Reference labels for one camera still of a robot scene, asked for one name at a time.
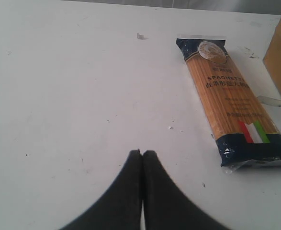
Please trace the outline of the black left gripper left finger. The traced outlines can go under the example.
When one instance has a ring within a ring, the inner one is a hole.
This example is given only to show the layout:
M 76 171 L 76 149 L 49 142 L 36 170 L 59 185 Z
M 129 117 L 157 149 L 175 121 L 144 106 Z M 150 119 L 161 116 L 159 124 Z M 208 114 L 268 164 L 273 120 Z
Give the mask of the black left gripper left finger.
M 63 230 L 139 230 L 142 212 L 142 155 L 129 152 L 104 194 Z

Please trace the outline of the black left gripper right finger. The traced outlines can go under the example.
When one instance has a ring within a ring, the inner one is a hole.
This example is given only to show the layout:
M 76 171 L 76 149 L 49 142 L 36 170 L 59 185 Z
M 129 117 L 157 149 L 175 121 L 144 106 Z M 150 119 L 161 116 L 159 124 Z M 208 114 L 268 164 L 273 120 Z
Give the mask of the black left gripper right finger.
M 226 230 L 176 186 L 157 154 L 143 154 L 144 214 L 147 230 Z

